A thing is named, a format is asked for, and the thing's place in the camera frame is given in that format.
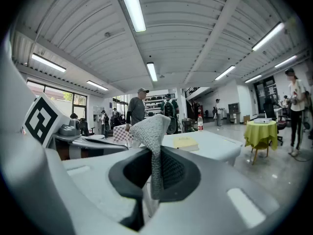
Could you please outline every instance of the gray t-shirt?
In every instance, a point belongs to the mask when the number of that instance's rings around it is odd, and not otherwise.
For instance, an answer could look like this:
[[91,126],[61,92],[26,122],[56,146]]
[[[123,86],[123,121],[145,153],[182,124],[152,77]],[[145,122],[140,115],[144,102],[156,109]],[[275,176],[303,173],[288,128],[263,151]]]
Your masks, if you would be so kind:
[[131,113],[132,125],[145,119],[145,105],[138,97],[133,97],[131,99],[127,112]]

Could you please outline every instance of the bottle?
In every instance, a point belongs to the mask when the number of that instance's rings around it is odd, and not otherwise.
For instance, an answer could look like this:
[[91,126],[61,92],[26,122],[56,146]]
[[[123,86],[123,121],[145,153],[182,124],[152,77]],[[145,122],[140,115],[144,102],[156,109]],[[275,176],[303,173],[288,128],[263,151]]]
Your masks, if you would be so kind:
[[201,114],[198,115],[198,131],[203,131],[203,120]]

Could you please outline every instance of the yellow notepad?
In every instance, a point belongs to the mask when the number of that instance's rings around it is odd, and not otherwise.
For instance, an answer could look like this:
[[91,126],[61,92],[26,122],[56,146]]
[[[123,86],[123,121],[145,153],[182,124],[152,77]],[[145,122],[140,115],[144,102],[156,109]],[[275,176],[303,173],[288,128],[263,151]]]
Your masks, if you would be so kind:
[[173,140],[174,148],[184,151],[198,151],[198,143],[191,137],[175,137]]

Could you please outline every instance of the ceiling light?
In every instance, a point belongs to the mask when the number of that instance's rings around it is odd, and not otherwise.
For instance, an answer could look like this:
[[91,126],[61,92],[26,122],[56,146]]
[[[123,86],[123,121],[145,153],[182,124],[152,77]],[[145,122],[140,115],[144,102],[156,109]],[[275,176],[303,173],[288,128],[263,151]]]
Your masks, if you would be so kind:
[[91,85],[93,85],[93,86],[95,86],[95,87],[98,87],[98,88],[100,88],[100,89],[103,89],[103,90],[105,90],[105,91],[107,91],[108,89],[107,88],[105,88],[105,87],[103,87],[103,86],[101,86],[101,85],[99,85],[99,84],[96,84],[96,83],[94,83],[94,82],[92,82],[92,81],[87,81],[87,83],[88,84],[91,84]]
[[285,61],[279,63],[278,65],[275,65],[275,68],[281,67],[281,66],[283,66],[284,64],[288,63],[289,61],[291,61],[291,60],[293,60],[293,59],[295,59],[295,58],[297,58],[296,55],[294,55],[294,56],[292,56],[292,57],[286,59]]
[[39,55],[37,55],[35,53],[32,54],[31,58],[35,59],[35,60],[37,60],[37,61],[39,61],[39,62],[41,62],[41,63],[43,63],[45,65],[48,65],[48,66],[50,66],[50,67],[52,67],[52,68],[54,68],[54,69],[56,69],[58,71],[61,71],[61,72],[65,72],[66,71],[65,68],[63,68],[63,67],[61,67],[61,66],[59,66],[59,65],[57,65],[55,63],[52,63],[51,61],[49,61],[49,60],[47,60],[47,59],[45,59],[45,58],[43,58],[43,57],[41,57],[41,56],[39,56]]
[[233,69],[235,69],[235,66],[231,66],[229,67],[227,70],[225,70],[221,75],[219,75],[217,78],[215,78],[215,80],[219,80],[222,77],[224,77],[226,74],[230,73]]
[[258,78],[261,77],[261,76],[262,76],[262,75],[255,76],[254,78],[247,80],[246,83],[249,83],[249,82],[251,82],[251,81],[253,81],[253,80],[255,80],[255,79],[258,79]]
[[154,63],[153,62],[147,63],[147,67],[152,78],[152,81],[157,82],[157,75]]
[[255,46],[252,47],[254,51],[261,48],[264,44],[266,44],[271,38],[273,38],[278,32],[280,32],[285,25],[279,22],[268,34],[265,35]]
[[124,0],[136,32],[146,30],[139,0]]

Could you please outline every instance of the sneaker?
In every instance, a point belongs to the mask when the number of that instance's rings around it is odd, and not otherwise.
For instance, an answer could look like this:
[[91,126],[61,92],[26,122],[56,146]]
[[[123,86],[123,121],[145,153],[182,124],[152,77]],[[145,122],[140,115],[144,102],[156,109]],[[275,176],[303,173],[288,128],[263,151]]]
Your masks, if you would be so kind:
[[298,149],[295,149],[295,150],[291,153],[291,155],[292,155],[293,157],[296,157],[296,156],[299,155],[299,153],[300,153],[300,151],[299,151]]
[[288,154],[290,154],[291,155],[291,153],[293,152],[293,147],[292,146],[290,146],[290,151],[288,152]]

